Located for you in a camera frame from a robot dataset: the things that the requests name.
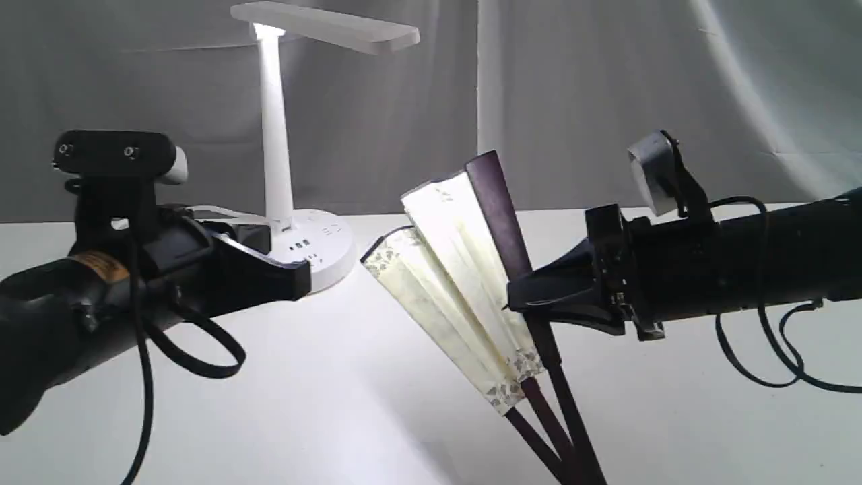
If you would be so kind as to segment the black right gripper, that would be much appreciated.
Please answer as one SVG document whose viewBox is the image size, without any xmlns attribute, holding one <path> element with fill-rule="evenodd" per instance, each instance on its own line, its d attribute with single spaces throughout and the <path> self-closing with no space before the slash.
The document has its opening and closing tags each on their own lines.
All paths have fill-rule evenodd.
<svg viewBox="0 0 862 485">
<path fill-rule="evenodd" d="M 544 267 L 511 280 L 506 307 L 525 317 L 624 335 L 633 323 L 640 341 L 665 338 L 644 294 L 634 252 L 634 222 L 618 205 L 585 212 L 587 238 Z"/>
</svg>

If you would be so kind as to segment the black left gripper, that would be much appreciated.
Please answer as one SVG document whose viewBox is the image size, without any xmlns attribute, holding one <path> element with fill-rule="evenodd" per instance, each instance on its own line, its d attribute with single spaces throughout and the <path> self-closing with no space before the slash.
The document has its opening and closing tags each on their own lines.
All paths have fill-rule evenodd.
<svg viewBox="0 0 862 485">
<path fill-rule="evenodd" d="M 271 257 L 271 221 L 233 209 L 142 209 L 127 230 L 136 323 L 219 317 L 310 294 L 310 262 Z"/>
</svg>

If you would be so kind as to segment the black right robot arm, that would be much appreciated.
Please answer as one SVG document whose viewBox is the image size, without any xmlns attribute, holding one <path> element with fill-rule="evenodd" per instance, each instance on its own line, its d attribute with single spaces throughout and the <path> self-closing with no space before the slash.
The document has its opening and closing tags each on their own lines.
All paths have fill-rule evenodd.
<svg viewBox="0 0 862 485">
<path fill-rule="evenodd" d="M 745 217 L 628 220 L 617 205 L 585 212 L 586 237 L 508 283 L 508 309 L 638 339 L 668 321 L 860 298 L 860 190 Z"/>
</svg>

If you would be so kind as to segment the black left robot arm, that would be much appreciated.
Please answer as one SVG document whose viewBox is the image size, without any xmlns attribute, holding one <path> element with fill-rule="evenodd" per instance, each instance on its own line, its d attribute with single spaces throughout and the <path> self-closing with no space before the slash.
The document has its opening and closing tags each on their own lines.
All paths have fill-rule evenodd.
<svg viewBox="0 0 862 485">
<path fill-rule="evenodd" d="M 261 248 L 267 229 L 200 221 L 161 206 L 156 236 L 138 248 L 139 315 L 145 339 L 170 361 L 209 379 L 233 377 L 246 360 L 215 318 L 310 294 L 307 261 L 281 262 Z M 2 434 L 15 432 L 47 390 L 135 347 L 127 230 L 108 229 L 67 257 L 2 281 Z"/>
</svg>

